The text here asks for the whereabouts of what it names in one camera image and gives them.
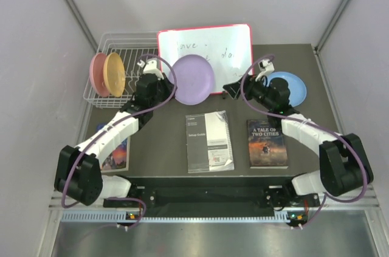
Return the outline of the blue plate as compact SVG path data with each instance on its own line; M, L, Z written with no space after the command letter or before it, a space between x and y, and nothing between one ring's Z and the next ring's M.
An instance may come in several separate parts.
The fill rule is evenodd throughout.
M282 78L287 81L291 92L289 102L292 107L302 104L307 96L307 88L303 80L290 72L273 72L268 76L268 83L274 78Z

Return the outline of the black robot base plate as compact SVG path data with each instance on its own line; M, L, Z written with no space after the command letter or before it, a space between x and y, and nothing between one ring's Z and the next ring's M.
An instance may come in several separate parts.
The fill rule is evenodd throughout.
M288 176L129 177L129 197L146 204L147 217L271 216L275 208L319 206L318 195L297 196Z

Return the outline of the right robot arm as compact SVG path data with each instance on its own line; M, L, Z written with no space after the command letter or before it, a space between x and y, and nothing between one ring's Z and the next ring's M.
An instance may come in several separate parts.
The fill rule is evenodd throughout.
M283 78L269 83L253 76L225 84L223 89L234 99L254 99L267 109L271 126L296 139L318 155L319 169L295 176L283 196L292 206L299 205L307 194L327 193L341 196L356 188L365 189L374 179L361 139L355 134L339 135L316 125L289 102L290 90Z

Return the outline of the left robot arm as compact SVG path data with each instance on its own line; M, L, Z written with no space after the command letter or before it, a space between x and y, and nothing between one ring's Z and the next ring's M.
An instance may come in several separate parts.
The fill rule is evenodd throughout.
M177 79L168 79L161 71L147 71L140 76L136 91L113 119L91 138L76 147L65 146L58 159L54 188L62 193L61 206L91 205L99 199L118 199L124 206L136 203L138 192L121 176L105 176L104 160L152 118L154 110L167 104L175 95Z

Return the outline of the purple plate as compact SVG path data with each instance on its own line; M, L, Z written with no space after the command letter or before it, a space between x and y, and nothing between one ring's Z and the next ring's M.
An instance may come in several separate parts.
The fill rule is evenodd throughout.
M215 73L202 56L191 54L179 58L173 64L177 90L175 99L184 105L198 105L214 90Z

